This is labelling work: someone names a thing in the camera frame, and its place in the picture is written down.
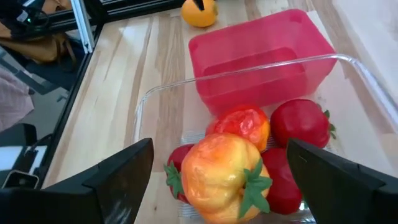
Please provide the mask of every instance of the fake tomato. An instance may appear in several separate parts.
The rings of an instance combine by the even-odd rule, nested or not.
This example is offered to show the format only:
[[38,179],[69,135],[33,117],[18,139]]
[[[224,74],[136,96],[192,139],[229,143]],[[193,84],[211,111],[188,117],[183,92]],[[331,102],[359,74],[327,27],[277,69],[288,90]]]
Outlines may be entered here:
[[279,146],[286,148],[290,138],[297,138],[324,148],[335,138],[335,127],[329,123],[329,111],[310,100],[290,100],[280,105],[271,115],[271,133]]
[[237,106],[209,124],[206,135],[213,133],[236,134],[253,143],[259,152],[266,150],[270,134],[267,115],[255,105]]
[[193,144],[187,144],[174,149],[167,161],[167,165],[164,165],[164,170],[167,175],[166,184],[170,187],[174,198],[185,203],[189,202],[182,189],[181,164],[192,147]]
[[282,215],[296,212],[302,201],[300,189],[294,182],[287,162],[286,150],[282,148],[268,149],[261,154],[262,161],[268,169],[272,185],[267,201],[271,211]]

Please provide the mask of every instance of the red plastic bin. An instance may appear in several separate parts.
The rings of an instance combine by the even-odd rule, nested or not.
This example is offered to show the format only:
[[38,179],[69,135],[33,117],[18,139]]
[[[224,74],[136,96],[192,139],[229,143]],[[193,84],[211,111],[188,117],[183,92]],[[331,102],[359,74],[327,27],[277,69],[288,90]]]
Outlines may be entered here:
[[[335,53],[307,13],[298,9],[198,35],[190,40],[189,50],[195,78]],[[198,81],[197,90],[213,115],[236,104],[267,106],[313,93],[335,63],[329,59],[251,70]]]

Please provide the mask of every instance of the wooden table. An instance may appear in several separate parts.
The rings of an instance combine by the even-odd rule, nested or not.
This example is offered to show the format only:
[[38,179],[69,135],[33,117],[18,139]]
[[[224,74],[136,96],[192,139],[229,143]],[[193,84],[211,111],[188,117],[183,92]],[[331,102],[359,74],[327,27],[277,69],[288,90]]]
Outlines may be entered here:
[[[133,143],[134,111],[144,94],[155,86],[193,77],[187,49],[192,37],[284,9],[307,11],[337,52],[364,62],[398,99],[394,88],[398,84],[394,73],[398,71],[398,0],[219,0],[218,5],[218,22],[208,29],[188,26],[178,9],[104,26],[44,187]],[[152,175],[153,186],[165,180],[163,172]],[[146,200],[154,202],[154,197]],[[177,213],[171,208],[148,216],[156,206],[141,208],[142,223],[160,223],[159,212]],[[162,222],[178,220],[175,216]]]

